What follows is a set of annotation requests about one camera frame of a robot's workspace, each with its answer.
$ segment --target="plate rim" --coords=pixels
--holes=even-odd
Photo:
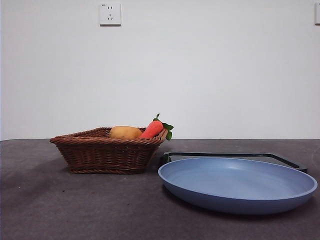
[[[163,168],[165,168],[167,165],[169,164],[173,164],[173,163],[177,163],[177,162],[180,162],[180,161],[194,161],[194,160],[197,160],[197,159],[227,159],[227,160],[240,160],[240,161],[248,161],[248,162],[255,162],[256,164],[266,164],[266,165],[275,165],[276,167],[279,167],[279,168],[286,168],[286,169],[289,169],[289,171],[297,171],[299,172],[300,174],[303,174],[303,175],[306,175],[308,178],[310,178],[312,181],[313,181],[313,187],[308,190],[308,191],[305,191],[303,193],[300,193],[300,194],[296,194],[296,195],[291,195],[291,196],[288,196],[288,197],[277,197],[277,198],[240,198],[240,197],[229,197],[229,196],[222,196],[222,195],[216,195],[216,194],[209,194],[209,193],[206,193],[206,192],[201,192],[201,191],[195,191],[195,190],[192,190],[192,189],[188,189],[188,188],[185,188],[185,187],[181,187],[181,186],[178,186],[177,184],[174,184],[172,183],[171,181],[167,180],[161,173],[161,170]],[[312,177],[311,175],[305,173],[305,172],[302,172],[302,171],[299,171],[297,169],[294,169],[294,168],[291,168],[291,167],[288,167],[288,166],[283,166],[283,165],[279,165],[279,164],[275,164],[275,163],[270,163],[270,162],[264,162],[264,161],[256,161],[256,160],[250,160],[250,159],[243,159],[243,158],[231,158],[231,157],[195,157],[195,158],[185,158],[185,159],[180,159],[180,160],[175,160],[175,161],[171,161],[171,162],[168,162],[164,165],[162,165],[159,169],[158,169],[158,175],[160,176],[160,178],[177,187],[177,188],[180,188],[180,189],[183,189],[183,190],[187,190],[187,191],[190,191],[190,192],[193,192],[193,193],[196,193],[196,194],[202,194],[202,195],[207,195],[207,196],[211,196],[211,197],[219,197],[219,198],[225,198],[225,199],[232,199],[232,200],[245,200],[245,201],[279,201],[279,200],[289,200],[289,199],[296,199],[296,198],[300,198],[300,197],[303,197],[303,196],[307,196],[311,193],[313,193],[317,187],[318,187],[318,182],[316,181],[316,179],[314,177]]]

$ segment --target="toy carrot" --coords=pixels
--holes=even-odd
[[[168,130],[168,133],[165,138],[167,140],[170,140],[172,138],[171,130],[174,127],[172,125],[167,124],[167,123],[161,122],[158,119],[159,115],[160,115],[160,113],[158,113],[156,115],[156,117],[148,125],[148,127],[145,129],[145,131],[142,133],[142,135],[139,138],[141,138],[141,139],[153,138],[153,137],[157,136],[164,128]]]

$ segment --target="table surface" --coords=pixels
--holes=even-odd
[[[72,174],[48,139],[1,147],[3,240],[320,240],[320,191],[265,216],[202,209],[173,196],[158,176],[164,152],[273,153],[320,180],[320,140],[172,139],[145,173]]]

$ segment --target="brown wicker basket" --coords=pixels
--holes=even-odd
[[[110,138],[110,130],[111,127],[99,127],[56,136],[50,142],[59,149],[72,173],[140,174],[168,133],[163,129],[153,138],[125,140]]]

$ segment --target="potato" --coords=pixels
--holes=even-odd
[[[114,126],[109,136],[113,139],[137,139],[142,134],[139,128],[133,126]]]

